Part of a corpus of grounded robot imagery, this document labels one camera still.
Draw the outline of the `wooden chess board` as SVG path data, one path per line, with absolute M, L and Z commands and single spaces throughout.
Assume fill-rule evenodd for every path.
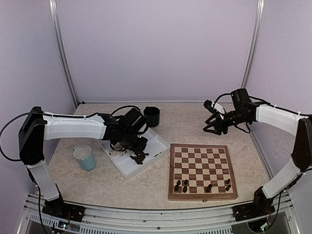
M 188 180 L 187 192 L 183 193 L 184 180 Z M 231 180 L 231 188 L 225 184 Z M 174 191 L 181 180 L 179 190 Z M 206 188 L 212 184 L 211 191 Z M 175 201 L 225 201 L 238 198 L 234 170 L 226 145 L 172 144 L 168 199 Z

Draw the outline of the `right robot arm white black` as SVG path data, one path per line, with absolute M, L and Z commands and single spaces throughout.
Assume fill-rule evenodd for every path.
M 218 103 L 229 96 L 233 110 L 227 111 Z M 211 113 L 203 130 L 225 135 L 233 126 L 252 133 L 258 149 L 273 170 L 272 178 L 260 189 L 258 199 L 249 206 L 253 216 L 268 209 L 268 201 L 290 188 L 306 172 L 312 170 L 312 116 L 291 111 L 253 97 L 245 88 L 221 94 L 215 100 L 206 100 L 204 107 Z

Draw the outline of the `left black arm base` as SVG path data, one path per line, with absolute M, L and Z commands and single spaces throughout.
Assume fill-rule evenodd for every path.
M 56 185 L 58 198 L 45 201 L 42 212 L 46 215 L 66 219 L 68 221 L 82 222 L 85 208 L 80 205 L 64 202 L 61 192 Z

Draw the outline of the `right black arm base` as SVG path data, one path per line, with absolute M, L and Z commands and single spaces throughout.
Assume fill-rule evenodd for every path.
M 232 207 L 234 217 L 236 221 L 243 221 L 251 218 L 256 218 L 269 213 L 275 212 L 273 200 L 283 191 L 281 190 L 278 194 L 272 198 L 267 198 L 263 192 L 263 187 L 258 188 L 253 197 L 253 201 L 246 204 L 235 205 Z

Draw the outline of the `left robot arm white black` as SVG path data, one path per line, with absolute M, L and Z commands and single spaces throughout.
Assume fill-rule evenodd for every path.
M 90 138 L 109 141 L 112 146 L 119 144 L 135 155 L 141 155 L 148 142 L 143 137 L 145 125 L 145 117 L 135 107 L 120 116 L 104 113 L 61 115 L 34 107 L 19 130 L 19 157 L 49 202 L 49 209 L 62 217 L 68 213 L 68 205 L 60 200 L 61 193 L 49 175 L 43 143 L 61 138 Z

